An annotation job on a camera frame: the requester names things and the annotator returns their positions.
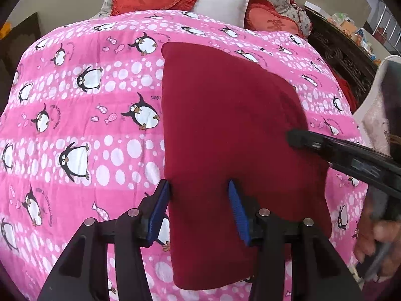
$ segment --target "blue gripper pad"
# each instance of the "blue gripper pad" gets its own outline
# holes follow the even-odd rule
[[[157,240],[159,236],[163,218],[166,214],[167,205],[170,201],[170,184],[167,182],[167,180],[161,180],[154,194],[149,197],[157,198],[156,204],[154,205],[154,208],[149,216],[147,227],[148,234],[146,236],[146,240],[150,245],[152,245],[152,243]]]
[[[251,236],[249,234],[249,220],[233,180],[230,180],[228,183],[228,198],[233,210],[239,237],[245,242],[245,245],[250,246]]]

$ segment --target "pink fabric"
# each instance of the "pink fabric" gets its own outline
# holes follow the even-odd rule
[[[0,153],[5,156],[0,167],[0,220],[4,218],[11,224],[4,226],[5,236],[18,249],[1,238],[0,261],[30,300],[37,298],[53,263],[85,218],[117,218],[138,206],[145,193],[153,193],[164,177],[161,47],[168,41],[213,46],[258,62],[293,85],[311,131],[331,135],[333,130],[338,138],[362,141],[328,67],[307,42],[289,33],[255,33],[173,10],[135,12],[58,28],[23,54],[9,103],[0,118]],[[85,81],[78,87],[80,74],[84,74]],[[151,106],[147,108],[152,116],[145,121],[146,130],[143,123],[121,115],[139,103],[138,93]],[[38,133],[32,119],[37,119],[42,132]],[[73,142],[71,148],[82,147],[69,156],[71,167],[74,159],[81,160],[75,167],[82,177],[70,174],[75,183],[59,165],[59,154]],[[328,171],[326,200],[333,225],[331,241],[347,264],[356,261],[352,236],[366,188],[342,173]],[[34,212],[32,194],[39,204],[40,217]],[[208,244],[201,238],[199,243]],[[173,283],[168,249],[157,243],[142,249],[154,300],[248,298],[251,285],[242,281],[216,290],[180,290]],[[110,297],[117,300],[114,266],[110,248],[109,279],[117,288],[116,293],[110,288]],[[290,300],[290,292],[288,262],[285,300]]]

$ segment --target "white pillow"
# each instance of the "white pillow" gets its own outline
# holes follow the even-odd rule
[[[244,28],[245,12],[249,0],[197,0],[191,10],[196,14]]]

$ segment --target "penguin print bedsheet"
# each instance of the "penguin print bedsheet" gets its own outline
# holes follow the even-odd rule
[[[23,54],[0,118],[0,261],[30,301],[85,218],[117,218],[153,194],[163,178],[166,42],[212,46],[257,63],[293,86],[311,131],[363,143],[322,58],[289,33],[252,32],[174,10],[55,29]],[[366,189],[328,172],[330,240],[350,266]],[[246,281],[205,291],[175,286],[169,230],[167,213],[157,243],[142,249],[153,300],[247,300]],[[113,248],[108,273],[110,298],[118,300]],[[283,298],[290,295],[288,262]]]

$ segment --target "human hand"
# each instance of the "human hand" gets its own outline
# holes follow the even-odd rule
[[[373,221],[370,219],[372,213],[373,201],[367,195],[358,224],[359,233],[354,254],[359,262],[363,262],[366,255],[372,256],[375,253],[375,240],[379,242],[394,242],[392,250],[384,259],[379,273],[381,276],[393,276],[401,264],[401,223]]]

